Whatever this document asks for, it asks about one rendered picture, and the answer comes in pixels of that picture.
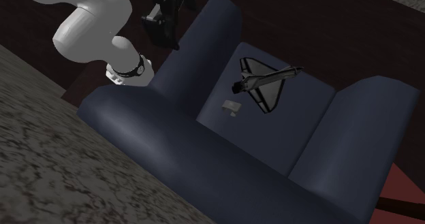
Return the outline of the small grey angular block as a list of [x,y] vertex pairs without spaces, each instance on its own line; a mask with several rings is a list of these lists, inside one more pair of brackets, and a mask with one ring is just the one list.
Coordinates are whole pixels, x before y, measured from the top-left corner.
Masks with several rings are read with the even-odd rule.
[[225,100],[221,107],[222,107],[223,111],[229,110],[230,116],[236,117],[241,106],[242,106],[241,103],[237,103],[237,102],[231,101],[231,100]]

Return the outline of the grey toy space shuttle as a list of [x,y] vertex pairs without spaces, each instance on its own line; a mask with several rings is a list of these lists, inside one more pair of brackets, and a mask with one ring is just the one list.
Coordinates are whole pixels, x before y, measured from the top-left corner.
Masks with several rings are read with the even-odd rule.
[[251,57],[241,58],[240,68],[242,80],[233,83],[233,94],[248,93],[264,114],[276,108],[285,81],[295,78],[304,69],[292,65],[275,69]]

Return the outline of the dark blue sofa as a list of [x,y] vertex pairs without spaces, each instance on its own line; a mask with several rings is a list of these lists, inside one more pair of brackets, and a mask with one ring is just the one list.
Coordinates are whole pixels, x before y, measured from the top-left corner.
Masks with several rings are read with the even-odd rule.
[[101,86],[78,116],[217,224],[368,224],[420,92],[383,76],[336,91],[301,72],[264,114],[231,90],[240,59],[286,63],[241,26],[230,0],[208,0],[148,86]]

